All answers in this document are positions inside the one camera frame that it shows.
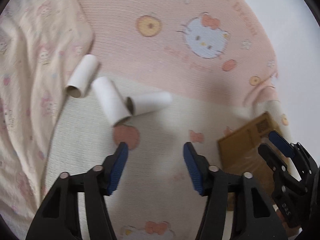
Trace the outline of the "white cardboard tube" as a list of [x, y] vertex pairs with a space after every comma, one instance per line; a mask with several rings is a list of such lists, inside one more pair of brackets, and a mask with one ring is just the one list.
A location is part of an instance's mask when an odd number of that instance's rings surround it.
[[66, 93], [74, 98], [83, 98], [98, 66], [97, 57], [92, 54], [86, 54], [69, 78], [66, 85]]
[[128, 96], [126, 105], [133, 116], [164, 109], [172, 103], [172, 95], [169, 92], [159, 91], [139, 95]]
[[125, 102], [114, 82], [106, 76], [92, 82], [92, 89], [112, 127], [116, 127], [131, 117]]

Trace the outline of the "brown cardboard box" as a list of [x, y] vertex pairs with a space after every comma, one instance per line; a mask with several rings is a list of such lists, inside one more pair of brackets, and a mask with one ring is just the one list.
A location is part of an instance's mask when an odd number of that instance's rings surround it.
[[280, 154], [267, 138], [272, 131], [281, 133], [272, 115], [265, 112], [217, 141], [223, 171], [236, 175], [250, 172], [268, 196], [274, 191], [273, 172], [258, 147], [266, 143]]

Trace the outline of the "pink Hello Kitty blanket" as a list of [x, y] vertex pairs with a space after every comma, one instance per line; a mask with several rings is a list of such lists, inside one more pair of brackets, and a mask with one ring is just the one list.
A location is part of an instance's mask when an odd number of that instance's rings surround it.
[[129, 156], [106, 198], [118, 239], [194, 239], [206, 199], [183, 159], [192, 142], [212, 165], [253, 173], [267, 193], [272, 172], [255, 151], [221, 153], [218, 141], [263, 113], [287, 134], [275, 52], [244, 0], [79, 0], [92, 53], [124, 98], [169, 92], [172, 103], [112, 127], [93, 91], [69, 99], [50, 149], [47, 185], [60, 171], [86, 172], [114, 152]]

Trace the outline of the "cream patterned cloth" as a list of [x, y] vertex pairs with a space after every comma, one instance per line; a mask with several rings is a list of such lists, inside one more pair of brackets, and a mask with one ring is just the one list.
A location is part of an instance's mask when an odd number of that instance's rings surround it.
[[10, 0], [1, 13], [1, 216], [19, 239], [46, 192], [67, 81], [92, 41], [78, 0]]

